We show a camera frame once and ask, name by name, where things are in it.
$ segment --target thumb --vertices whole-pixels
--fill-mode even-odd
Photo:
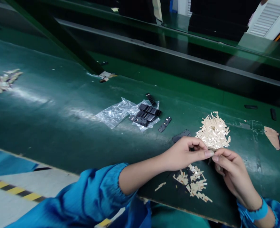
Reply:
[[[228,160],[226,157],[224,156],[213,156],[213,161],[220,165],[222,168],[226,169],[228,172],[232,172],[235,168],[235,164],[232,163],[230,160]]]
[[[202,161],[214,155],[212,150],[198,150],[191,153],[192,162]]]

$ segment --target green workbench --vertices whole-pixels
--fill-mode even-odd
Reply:
[[[109,62],[105,70],[120,74],[101,84],[43,37],[2,28],[0,39],[6,41],[0,40],[0,74],[16,68],[24,72],[13,91],[0,94],[0,149],[79,174],[156,156],[173,144],[173,136],[185,129],[194,136],[202,126],[201,118],[218,111],[231,130],[229,149],[242,156],[257,191],[280,202],[280,150],[264,134],[264,126],[280,133],[280,108],[273,121],[268,104],[91,53],[97,61]],[[158,132],[160,123],[142,133],[128,119],[111,130],[95,117],[121,97],[139,103],[148,92],[160,100],[161,119],[172,118],[163,133]],[[244,104],[258,109],[245,109]],[[139,195],[238,226],[234,197],[221,176],[206,162],[194,165],[204,170],[208,185],[203,193],[213,203],[179,192],[169,172],[149,181]],[[167,184],[154,192],[162,182]]]

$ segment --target white floor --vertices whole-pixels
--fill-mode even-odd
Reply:
[[[0,176],[1,181],[45,197],[56,196],[62,188],[76,182],[78,178],[79,176],[56,169]],[[34,201],[0,190],[0,228],[16,221],[36,205]]]

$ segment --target plastic bag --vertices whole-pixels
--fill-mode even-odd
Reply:
[[[150,103],[149,100],[143,100],[141,103],[139,103],[139,104],[137,104],[135,107],[131,108],[131,109],[128,111],[128,113],[129,113],[130,115],[136,116],[137,113],[140,111],[140,110],[139,110],[139,106],[140,106],[141,104],[152,105],[152,104]],[[157,104],[157,109],[159,109],[160,101],[156,101],[156,104]],[[137,125],[137,126],[139,127],[140,131],[141,131],[141,132],[144,132],[144,131],[147,130],[148,128],[152,128],[152,127],[153,127],[157,122],[159,122],[159,121],[160,121],[160,118],[158,117],[158,118],[156,118],[153,122],[151,122],[147,127],[144,127],[144,126],[142,126],[142,125],[140,125],[140,124],[137,124],[137,123],[135,123],[135,122],[133,122],[132,125]]]
[[[129,111],[136,106],[135,103],[132,103],[123,97],[121,98],[122,101],[120,103],[114,104],[96,114],[96,117],[111,129],[114,129],[115,126],[121,123],[121,121],[129,115]]]

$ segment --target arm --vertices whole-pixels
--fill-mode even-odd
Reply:
[[[129,166],[122,163],[86,170],[78,182],[65,187],[55,198],[42,201],[8,227],[94,227],[125,207],[154,176],[185,168],[213,154],[200,139],[183,137],[154,158]]]
[[[163,154],[125,167],[119,177],[120,188],[125,194],[130,194],[164,171],[183,169],[213,154],[201,139],[182,137]]]
[[[231,150],[221,148],[215,152],[213,161],[215,169],[223,176],[228,189],[236,196],[239,203],[249,212],[259,210],[263,200],[253,186],[242,158]],[[242,210],[240,211],[245,227],[255,227],[254,225],[258,228],[280,227],[280,203],[268,199],[265,201],[266,216],[255,220],[254,223],[242,213]]]
[[[82,172],[76,183],[42,201],[8,227],[94,227],[113,217],[135,195],[125,195],[119,188],[119,175],[126,166],[122,163]]]

